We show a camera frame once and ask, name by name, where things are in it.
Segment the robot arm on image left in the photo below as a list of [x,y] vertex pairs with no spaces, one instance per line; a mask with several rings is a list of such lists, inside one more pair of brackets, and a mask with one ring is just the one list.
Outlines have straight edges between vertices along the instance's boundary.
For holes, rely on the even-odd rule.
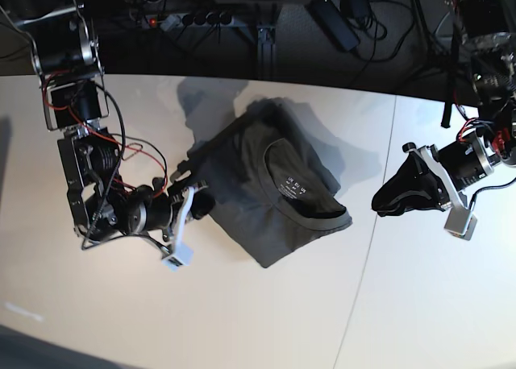
[[162,168],[167,162],[148,141],[102,126],[120,107],[106,89],[98,37],[83,1],[1,0],[1,12],[27,41],[47,128],[63,135],[57,146],[82,249],[142,238],[171,268],[189,264],[185,226],[213,206],[206,182],[179,184],[168,174],[137,187],[123,180],[120,168],[130,154],[146,155]]

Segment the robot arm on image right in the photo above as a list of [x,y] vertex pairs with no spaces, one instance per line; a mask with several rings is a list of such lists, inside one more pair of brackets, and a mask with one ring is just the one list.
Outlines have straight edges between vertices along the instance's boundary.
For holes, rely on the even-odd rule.
[[467,187],[498,164],[515,165],[515,17],[509,0],[445,0],[451,17],[447,97],[441,126],[453,110],[464,119],[446,147],[423,150],[407,143],[407,158],[372,198],[381,217],[418,210],[472,210]]

